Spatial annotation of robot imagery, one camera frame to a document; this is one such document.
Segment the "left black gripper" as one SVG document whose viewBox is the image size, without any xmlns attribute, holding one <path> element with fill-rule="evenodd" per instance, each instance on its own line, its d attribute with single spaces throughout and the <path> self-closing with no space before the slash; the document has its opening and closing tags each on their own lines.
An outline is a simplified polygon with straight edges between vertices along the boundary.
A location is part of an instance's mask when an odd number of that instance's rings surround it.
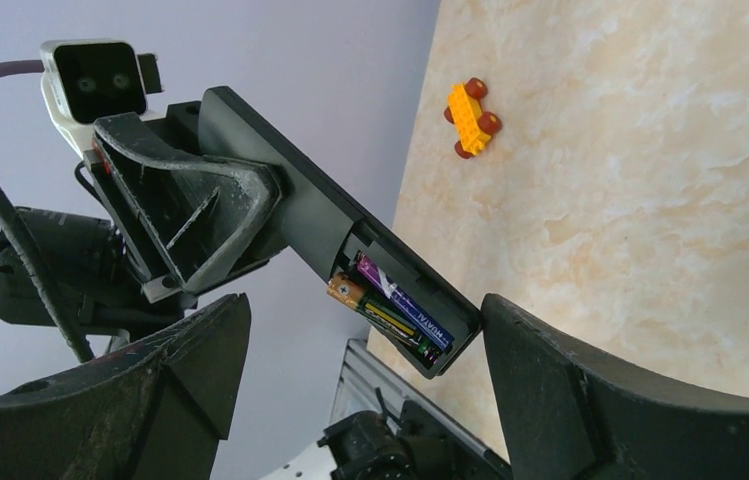
<svg viewBox="0 0 749 480">
<path fill-rule="evenodd" d="M 247 256 L 283 192 L 276 169 L 167 143 L 134 113 L 93 124 L 86 164 L 151 303 L 198 297 L 270 259 Z"/>
</svg>

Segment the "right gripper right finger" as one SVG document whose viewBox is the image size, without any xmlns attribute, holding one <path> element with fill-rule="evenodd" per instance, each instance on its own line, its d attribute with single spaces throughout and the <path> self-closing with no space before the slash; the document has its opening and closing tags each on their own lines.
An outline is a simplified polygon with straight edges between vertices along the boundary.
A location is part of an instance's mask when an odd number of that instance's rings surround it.
<svg viewBox="0 0 749 480">
<path fill-rule="evenodd" d="M 749 398 L 647 370 L 506 298 L 484 346 L 517 479 L 749 479 Z"/>
</svg>

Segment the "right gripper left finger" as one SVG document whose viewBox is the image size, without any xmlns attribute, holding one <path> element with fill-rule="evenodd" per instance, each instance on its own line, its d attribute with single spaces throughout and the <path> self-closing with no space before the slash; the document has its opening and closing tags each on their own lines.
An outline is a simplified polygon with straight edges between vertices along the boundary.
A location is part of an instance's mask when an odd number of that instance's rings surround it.
<svg viewBox="0 0 749 480">
<path fill-rule="evenodd" d="M 0 395 L 0 479 L 206 479 L 229 437 L 247 296 Z"/>
</svg>

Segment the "green gold battery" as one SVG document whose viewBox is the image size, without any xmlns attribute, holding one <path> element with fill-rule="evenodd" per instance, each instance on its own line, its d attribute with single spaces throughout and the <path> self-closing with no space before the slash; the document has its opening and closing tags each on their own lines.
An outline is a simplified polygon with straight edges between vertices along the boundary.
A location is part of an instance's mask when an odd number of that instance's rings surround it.
<svg viewBox="0 0 749 480">
<path fill-rule="evenodd" d="M 407 346 L 425 367 L 439 361 L 441 349 L 373 286 L 345 273 L 337 273 L 328 282 L 327 293 L 364 316 L 385 336 Z"/>
</svg>

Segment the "purple blue battery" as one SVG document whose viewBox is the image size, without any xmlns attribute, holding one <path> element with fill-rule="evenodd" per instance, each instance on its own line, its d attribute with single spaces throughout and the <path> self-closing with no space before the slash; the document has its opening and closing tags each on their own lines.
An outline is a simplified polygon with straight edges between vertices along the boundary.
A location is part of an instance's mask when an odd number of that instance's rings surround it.
<svg viewBox="0 0 749 480">
<path fill-rule="evenodd" d="M 440 350 L 448 352 L 454 337 L 437 320 L 426 312 L 397 283 L 395 283 L 367 255 L 359 253 L 356 270 L 374 285 L 404 316 L 419 327 Z"/>
</svg>

